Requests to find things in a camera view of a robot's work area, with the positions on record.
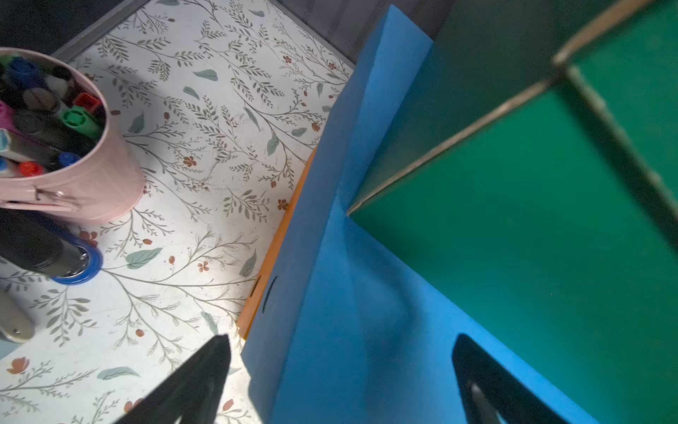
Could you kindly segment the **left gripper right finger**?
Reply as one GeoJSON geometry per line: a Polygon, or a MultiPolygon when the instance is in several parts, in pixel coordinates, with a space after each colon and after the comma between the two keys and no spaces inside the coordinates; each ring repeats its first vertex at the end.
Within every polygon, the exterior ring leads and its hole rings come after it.
{"type": "Polygon", "coordinates": [[[471,337],[462,333],[452,351],[468,423],[564,423],[471,337]]]}

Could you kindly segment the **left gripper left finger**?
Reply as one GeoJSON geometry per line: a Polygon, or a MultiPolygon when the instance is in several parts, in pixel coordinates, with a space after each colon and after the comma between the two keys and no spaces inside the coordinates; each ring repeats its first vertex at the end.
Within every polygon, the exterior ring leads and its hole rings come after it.
{"type": "Polygon", "coordinates": [[[118,422],[213,423],[230,366],[229,337],[212,337],[118,422]]]}

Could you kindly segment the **orange shoebox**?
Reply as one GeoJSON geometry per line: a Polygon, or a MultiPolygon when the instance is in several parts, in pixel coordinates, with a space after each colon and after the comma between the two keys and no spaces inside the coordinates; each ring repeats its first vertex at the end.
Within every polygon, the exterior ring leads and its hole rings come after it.
{"type": "Polygon", "coordinates": [[[238,335],[242,339],[247,340],[250,328],[252,327],[252,322],[257,314],[261,301],[263,299],[265,289],[268,285],[268,279],[270,278],[273,268],[275,267],[275,262],[277,257],[280,254],[282,243],[284,242],[285,235],[288,231],[288,228],[293,218],[295,208],[298,203],[298,199],[303,191],[305,181],[307,180],[308,173],[312,168],[312,163],[317,149],[313,151],[307,161],[305,169],[303,169],[298,185],[296,186],[293,195],[291,196],[290,201],[287,203],[287,208],[284,213],[284,217],[278,226],[275,236],[269,246],[268,252],[264,258],[264,261],[261,265],[260,272],[255,279],[254,286],[246,299],[245,306],[243,311],[240,314],[240,317],[237,321],[238,326],[238,335]]]}

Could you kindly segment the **blue shoebox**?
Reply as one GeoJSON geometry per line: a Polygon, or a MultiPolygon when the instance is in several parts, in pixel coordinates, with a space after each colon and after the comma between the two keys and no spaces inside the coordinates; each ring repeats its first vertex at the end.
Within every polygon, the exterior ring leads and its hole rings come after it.
{"type": "Polygon", "coordinates": [[[347,214],[431,39],[390,7],[332,107],[242,358],[265,423],[463,423],[469,335],[570,423],[591,415],[347,214]]]}

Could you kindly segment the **green shoebox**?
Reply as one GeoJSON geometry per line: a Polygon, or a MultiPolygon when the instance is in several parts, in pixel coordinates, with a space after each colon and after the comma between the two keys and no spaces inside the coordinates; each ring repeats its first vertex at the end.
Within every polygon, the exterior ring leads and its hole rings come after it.
{"type": "Polygon", "coordinates": [[[349,213],[599,422],[676,422],[676,2],[456,1],[349,213]]]}

